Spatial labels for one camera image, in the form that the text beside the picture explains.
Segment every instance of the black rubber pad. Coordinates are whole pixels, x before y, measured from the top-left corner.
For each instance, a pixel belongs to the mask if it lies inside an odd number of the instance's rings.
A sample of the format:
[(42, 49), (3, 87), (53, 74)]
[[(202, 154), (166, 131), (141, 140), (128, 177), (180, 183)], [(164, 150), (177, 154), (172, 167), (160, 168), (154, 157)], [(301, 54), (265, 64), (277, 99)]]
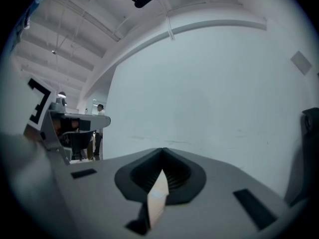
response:
[(151, 229), (147, 204), (142, 204), (138, 218), (129, 222), (125, 227), (140, 235), (146, 235), (146, 233)]
[(248, 189), (235, 191), (233, 194), (260, 230), (276, 220), (276, 217)]
[(78, 178), (81, 178), (84, 176), (88, 176), (90, 174), (94, 174), (96, 172), (97, 171), (95, 171), (94, 169), (87, 169), (87, 170), (71, 173), (71, 175), (72, 175), (73, 179), (78, 179)]

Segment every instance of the gray surface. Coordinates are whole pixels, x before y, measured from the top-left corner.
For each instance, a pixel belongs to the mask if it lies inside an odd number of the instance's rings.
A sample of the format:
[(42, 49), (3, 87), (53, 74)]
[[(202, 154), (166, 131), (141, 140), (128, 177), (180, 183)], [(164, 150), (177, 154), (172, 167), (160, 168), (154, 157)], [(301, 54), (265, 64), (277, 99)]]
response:
[(296, 220), (296, 217), (304, 210), (308, 204), (308, 199), (302, 200), (295, 204), (288, 212), (285, 212), (278, 220), (266, 227), (259, 233), (248, 237), (248, 239), (274, 239)]
[[(61, 155), (55, 156), (66, 167)], [(78, 239), (45, 149), (23, 136), (0, 134), (0, 157), (12, 193), (24, 211), (54, 238)]]
[[(58, 155), (51, 156), (58, 184), (78, 225), (81, 238), (140, 238), (124, 226), (137, 218), (140, 203), (127, 201), (114, 182), (116, 171), (150, 150), (100, 162), (65, 166)], [(240, 239), (258, 229), (233, 195), (249, 189), (276, 216), (288, 210), (274, 192), (240, 169), (213, 159), (173, 150), (196, 162), (206, 172), (207, 183), (189, 204), (168, 206), (144, 238)], [(94, 168), (97, 173), (73, 180), (70, 172)]]

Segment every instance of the person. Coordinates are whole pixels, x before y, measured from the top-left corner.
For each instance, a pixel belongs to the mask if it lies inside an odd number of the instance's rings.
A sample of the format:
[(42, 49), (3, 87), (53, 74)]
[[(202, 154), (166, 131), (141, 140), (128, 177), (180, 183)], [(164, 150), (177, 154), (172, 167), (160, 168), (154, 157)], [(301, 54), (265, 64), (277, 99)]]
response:
[[(99, 116), (105, 116), (105, 110), (104, 106), (102, 104), (99, 104), (97, 107), (98, 115)], [(95, 151), (93, 153), (95, 160), (100, 160), (100, 145), (101, 140), (103, 139), (103, 129), (96, 130), (95, 133)]]

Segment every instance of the ceiling light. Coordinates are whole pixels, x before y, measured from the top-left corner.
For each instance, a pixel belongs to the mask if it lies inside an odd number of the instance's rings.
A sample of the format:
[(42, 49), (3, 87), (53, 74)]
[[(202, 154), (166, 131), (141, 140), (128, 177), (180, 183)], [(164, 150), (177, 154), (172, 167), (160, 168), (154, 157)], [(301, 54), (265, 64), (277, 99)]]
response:
[(66, 94), (65, 92), (61, 91), (59, 94), (58, 94), (59, 97), (61, 98), (66, 98)]

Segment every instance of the black pants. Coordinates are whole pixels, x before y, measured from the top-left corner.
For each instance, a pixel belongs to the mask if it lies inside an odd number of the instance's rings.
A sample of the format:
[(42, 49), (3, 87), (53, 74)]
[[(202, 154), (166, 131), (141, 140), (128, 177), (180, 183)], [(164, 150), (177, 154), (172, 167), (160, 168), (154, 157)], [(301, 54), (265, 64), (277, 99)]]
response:
[(100, 156), (100, 144), (103, 136), (101, 136), (98, 132), (95, 133), (95, 151), (94, 156)]

